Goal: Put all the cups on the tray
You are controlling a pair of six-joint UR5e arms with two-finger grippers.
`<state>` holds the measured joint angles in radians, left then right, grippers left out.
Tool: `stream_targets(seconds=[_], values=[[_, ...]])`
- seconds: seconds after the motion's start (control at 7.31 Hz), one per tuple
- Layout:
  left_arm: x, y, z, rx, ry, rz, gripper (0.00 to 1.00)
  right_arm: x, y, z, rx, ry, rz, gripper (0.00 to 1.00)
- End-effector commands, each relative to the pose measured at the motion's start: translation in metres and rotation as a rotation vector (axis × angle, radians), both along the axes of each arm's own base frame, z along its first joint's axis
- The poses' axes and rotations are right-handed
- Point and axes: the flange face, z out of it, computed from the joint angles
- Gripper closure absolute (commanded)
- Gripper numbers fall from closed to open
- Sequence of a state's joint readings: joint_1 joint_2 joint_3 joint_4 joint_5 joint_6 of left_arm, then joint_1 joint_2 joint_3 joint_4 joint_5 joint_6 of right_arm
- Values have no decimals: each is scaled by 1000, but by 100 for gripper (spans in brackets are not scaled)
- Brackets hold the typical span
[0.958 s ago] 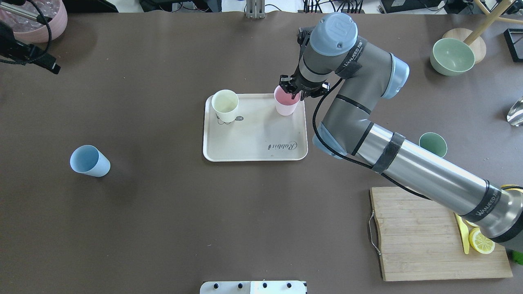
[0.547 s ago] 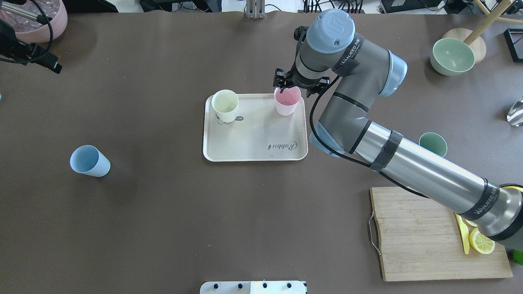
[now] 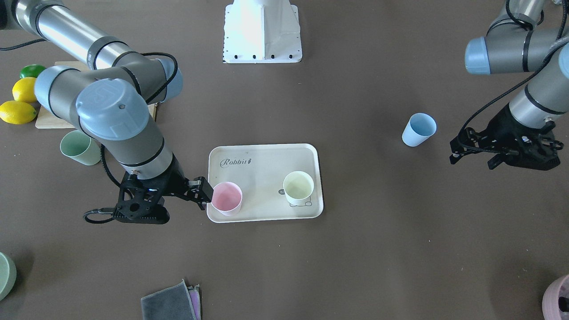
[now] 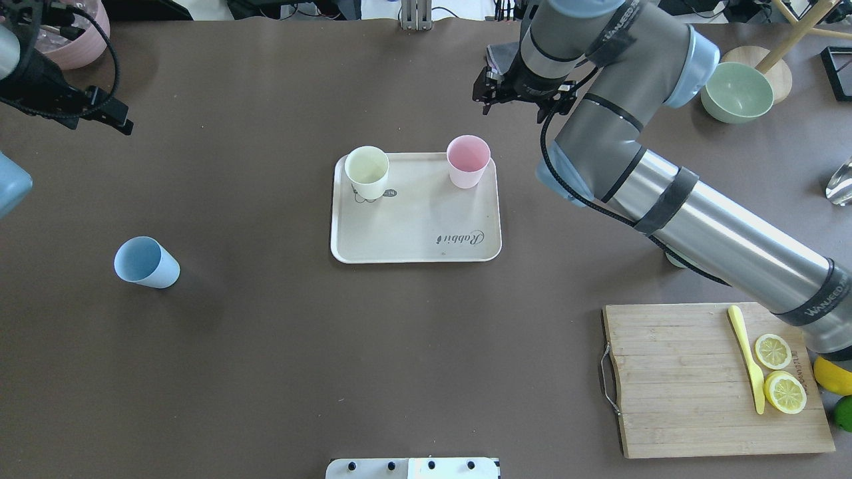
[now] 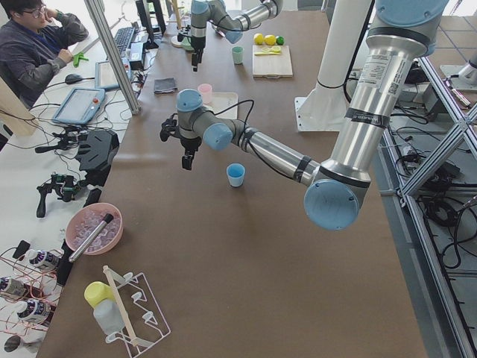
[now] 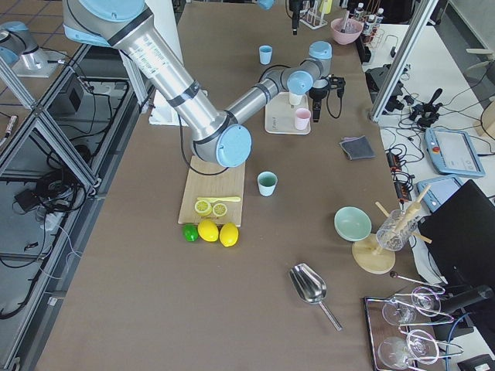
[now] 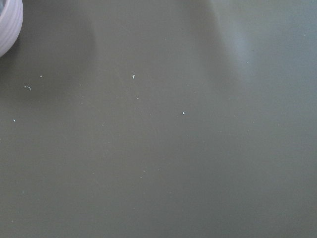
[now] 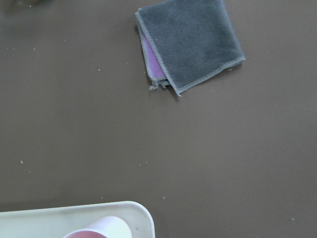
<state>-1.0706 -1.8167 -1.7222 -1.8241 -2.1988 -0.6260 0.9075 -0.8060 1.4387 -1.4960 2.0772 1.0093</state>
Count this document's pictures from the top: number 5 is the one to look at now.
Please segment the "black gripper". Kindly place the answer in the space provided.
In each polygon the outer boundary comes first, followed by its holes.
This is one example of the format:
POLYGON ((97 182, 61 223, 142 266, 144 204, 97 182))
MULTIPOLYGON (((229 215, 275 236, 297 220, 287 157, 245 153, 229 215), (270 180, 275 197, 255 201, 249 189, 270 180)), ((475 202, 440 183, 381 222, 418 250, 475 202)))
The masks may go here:
POLYGON ((195 134, 188 137, 180 132, 181 127, 175 118, 176 114, 169 116, 162 124, 159 137, 163 142, 166 142, 169 137, 174 137, 180 140, 181 145, 185 149, 185 154, 182 156, 182 167, 185 170, 191 170, 194 160, 194 155, 198 152, 202 139, 195 134))
POLYGON ((192 54, 192 69, 194 72, 198 71, 198 65, 202 61, 202 54, 206 47, 206 28, 197 28, 190 26, 179 30, 178 40, 182 41, 184 38, 189 39, 190 46, 194 49, 192 54))

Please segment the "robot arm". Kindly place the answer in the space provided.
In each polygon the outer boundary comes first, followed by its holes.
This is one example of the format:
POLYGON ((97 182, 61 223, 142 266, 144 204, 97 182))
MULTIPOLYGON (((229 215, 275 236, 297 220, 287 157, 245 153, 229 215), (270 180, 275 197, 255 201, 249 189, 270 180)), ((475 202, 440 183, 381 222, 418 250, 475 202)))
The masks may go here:
POLYGON ((184 169, 200 145, 220 151, 235 144, 275 172, 306 186, 304 208, 316 225, 342 230, 358 217, 370 186, 369 167, 413 61, 431 54, 444 1, 337 1, 316 87, 297 114, 309 131, 338 137, 323 162, 270 138, 246 122, 221 119, 200 93, 177 95, 177 112, 163 122, 166 141, 184 147, 184 169))
POLYGON ((237 43, 243 32, 255 28, 265 20, 277 17, 282 10, 282 3, 280 0, 261 1, 260 5, 233 18, 227 12, 223 1, 192 1, 190 26, 180 31, 178 38, 189 38, 193 48, 191 60, 193 71, 198 70, 198 65, 202 61, 208 23, 221 31, 230 43, 237 43))

